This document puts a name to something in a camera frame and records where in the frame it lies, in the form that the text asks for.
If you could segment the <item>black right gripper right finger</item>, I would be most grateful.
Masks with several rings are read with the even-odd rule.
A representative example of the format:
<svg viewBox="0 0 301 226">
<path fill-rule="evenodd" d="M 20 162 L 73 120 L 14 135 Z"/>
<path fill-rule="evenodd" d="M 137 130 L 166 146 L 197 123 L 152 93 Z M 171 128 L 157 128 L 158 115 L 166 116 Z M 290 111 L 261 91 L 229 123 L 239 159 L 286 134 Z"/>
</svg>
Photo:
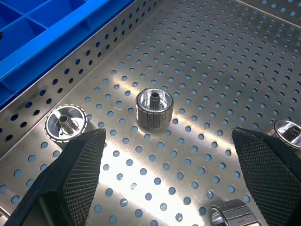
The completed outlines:
<svg viewBox="0 0 301 226">
<path fill-rule="evenodd" d="M 232 131 L 244 180 L 269 226 L 301 224 L 301 160 L 279 138 L 235 127 Z"/>
</svg>

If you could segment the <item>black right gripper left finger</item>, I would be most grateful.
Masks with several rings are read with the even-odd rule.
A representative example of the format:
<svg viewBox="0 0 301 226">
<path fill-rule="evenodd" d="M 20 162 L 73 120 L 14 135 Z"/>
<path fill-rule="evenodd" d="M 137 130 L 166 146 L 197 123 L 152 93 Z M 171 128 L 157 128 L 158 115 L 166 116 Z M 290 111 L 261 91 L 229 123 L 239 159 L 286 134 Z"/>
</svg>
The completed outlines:
<svg viewBox="0 0 301 226">
<path fill-rule="evenodd" d="M 83 226 L 99 181 L 105 129 L 68 142 L 35 179 L 5 222 L 7 226 Z"/>
</svg>

